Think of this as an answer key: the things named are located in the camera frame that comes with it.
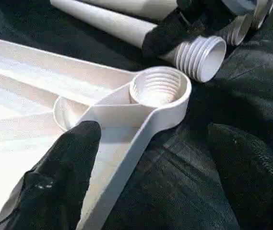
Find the threaded end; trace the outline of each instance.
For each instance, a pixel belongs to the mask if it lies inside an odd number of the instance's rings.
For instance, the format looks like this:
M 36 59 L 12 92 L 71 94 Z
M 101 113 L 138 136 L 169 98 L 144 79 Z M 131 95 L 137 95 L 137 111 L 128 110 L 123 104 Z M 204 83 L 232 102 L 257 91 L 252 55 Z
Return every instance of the threaded end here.
M 232 46 L 238 46 L 243 42 L 245 36 L 247 35 L 248 30 L 250 29 L 251 23 L 252 23 L 251 14 L 239 16 L 235 19 L 235 26 L 233 27 L 230 42 Z
M 181 96 L 183 73 L 169 67 L 153 67 L 140 72 L 130 84 L 131 98 L 148 107 L 160 107 Z
M 217 35 L 221 36 L 228 45 L 238 46 L 247 35 L 252 19 L 253 16 L 251 14 L 238 16 L 232 23 L 219 31 Z
M 253 15 L 253 22 L 251 27 L 254 30 L 259 30 L 263 25 L 266 15 L 269 13 L 272 6 L 271 0 L 258 0 L 255 13 Z
M 221 37 L 197 37 L 193 42 L 183 42 L 175 55 L 176 67 L 190 78 L 207 82 L 221 67 L 226 54 L 226 43 Z

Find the black glove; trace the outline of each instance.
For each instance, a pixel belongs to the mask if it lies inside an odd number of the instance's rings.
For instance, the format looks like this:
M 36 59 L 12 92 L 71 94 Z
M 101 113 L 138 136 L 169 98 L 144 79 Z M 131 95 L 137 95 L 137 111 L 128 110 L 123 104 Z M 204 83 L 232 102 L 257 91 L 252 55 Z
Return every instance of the black glove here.
M 177 4 L 173 12 L 147 33 L 142 45 L 146 58 L 166 54 L 184 40 L 213 35 L 256 7 L 250 0 L 177 0 Z
M 241 228 L 273 230 L 273 152 L 234 127 L 208 129 L 210 151 Z
M 74 230 L 100 138 L 94 121 L 61 135 L 15 186 L 0 212 L 0 230 Z

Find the white plastic part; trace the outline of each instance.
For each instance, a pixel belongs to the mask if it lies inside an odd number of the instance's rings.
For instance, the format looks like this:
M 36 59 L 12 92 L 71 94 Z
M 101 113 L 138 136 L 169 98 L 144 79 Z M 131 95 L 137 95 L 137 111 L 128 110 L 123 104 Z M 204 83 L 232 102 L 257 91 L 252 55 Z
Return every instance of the white plastic part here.
M 53 120 L 56 98 L 0 74 L 0 210 L 23 173 L 62 133 Z
M 270 7 L 270 9 L 268 11 L 268 15 L 271 14 L 272 10 L 273 10 L 273 0 L 271 0 L 271 7 Z
M 138 48 L 142 47 L 146 34 L 156 27 L 154 23 L 145 22 L 76 0 L 51 0 L 50 2 L 60 10 Z M 201 43 L 201 45 L 194 46 L 194 43 Z M 200 63 L 193 63 L 193 55 L 196 54 L 201 55 L 203 58 Z M 220 37 L 212 36 L 209 38 L 198 37 L 195 41 L 183 42 L 176 49 L 161 58 L 171 62 L 176 68 L 188 74 L 190 78 L 199 82 L 207 82 L 219 70 L 225 54 L 225 41 Z M 193 64 L 192 66 L 195 69 L 189 71 L 186 67 L 189 64 Z
M 92 184 L 91 196 L 86 194 L 77 229 L 102 228 L 150 139 L 184 118 L 190 93 L 191 83 L 185 74 L 169 67 L 155 67 L 139 72 L 131 83 L 84 113 L 80 122 L 94 120 L 102 128 L 99 156 L 111 154 L 119 161 L 106 160 L 112 168 Z M 144 97 L 149 95 L 153 98 L 146 100 Z
M 129 72 L 0 40 L 1 179 L 7 172 L 0 208 L 63 133 L 54 118 L 64 128 L 96 120 L 102 137 L 78 229 L 100 229 L 151 137 L 184 118 L 190 92 L 190 80 L 174 68 Z
M 175 0 L 80 0 L 110 10 L 162 20 L 176 7 Z
M 253 15 L 252 29 L 259 30 L 265 20 L 265 17 L 273 9 L 273 0 L 257 0 L 256 10 Z
M 246 14 L 238 16 L 232 23 L 220 30 L 216 35 L 221 36 L 229 45 L 240 45 L 250 29 L 253 16 Z
M 177 0 L 80 0 L 103 8 L 125 12 L 150 19 L 163 20 L 177 6 Z M 252 23 L 252 16 L 238 16 L 229 26 L 219 31 L 227 44 L 238 46 L 245 38 Z

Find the black fabric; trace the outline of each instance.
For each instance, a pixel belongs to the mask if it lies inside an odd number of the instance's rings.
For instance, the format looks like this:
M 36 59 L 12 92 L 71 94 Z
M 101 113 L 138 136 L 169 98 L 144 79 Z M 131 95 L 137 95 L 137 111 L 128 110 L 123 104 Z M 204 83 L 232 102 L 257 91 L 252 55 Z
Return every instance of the black fabric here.
M 208 130 L 211 154 L 240 226 L 273 230 L 273 152 L 234 127 L 211 124 Z
M 0 38 L 117 68 L 165 64 L 47 4 L 0 7 Z M 273 149 L 273 12 L 207 84 L 193 82 L 184 121 L 150 142 L 105 230 L 240 229 L 207 146 L 210 122 L 236 126 Z
M 15 186 L 0 212 L 0 230 L 74 230 L 100 138 L 94 121 L 61 135 Z

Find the white pipe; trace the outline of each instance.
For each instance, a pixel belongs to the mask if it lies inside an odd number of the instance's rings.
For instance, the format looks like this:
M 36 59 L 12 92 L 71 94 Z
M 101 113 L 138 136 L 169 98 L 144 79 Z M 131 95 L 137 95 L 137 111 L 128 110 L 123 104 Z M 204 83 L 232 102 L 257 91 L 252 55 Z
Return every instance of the white pipe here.
M 251 24 L 252 29 L 259 30 L 265 20 L 265 17 L 273 9 L 273 0 L 257 0 L 256 10 Z
M 80 0 L 110 10 L 163 20 L 176 7 L 175 0 Z
M 163 20 L 177 6 L 176 0 L 80 0 L 107 9 Z M 217 32 L 227 44 L 238 46 L 244 40 L 252 17 L 250 15 L 238 16 L 231 24 Z
M 75 0 L 51 0 L 50 2 L 62 11 L 138 48 L 142 48 L 146 34 L 157 26 L 154 23 Z M 226 43 L 221 37 L 199 36 L 195 41 L 181 43 L 161 58 L 171 62 L 190 78 L 207 82 L 219 70 L 225 53 Z

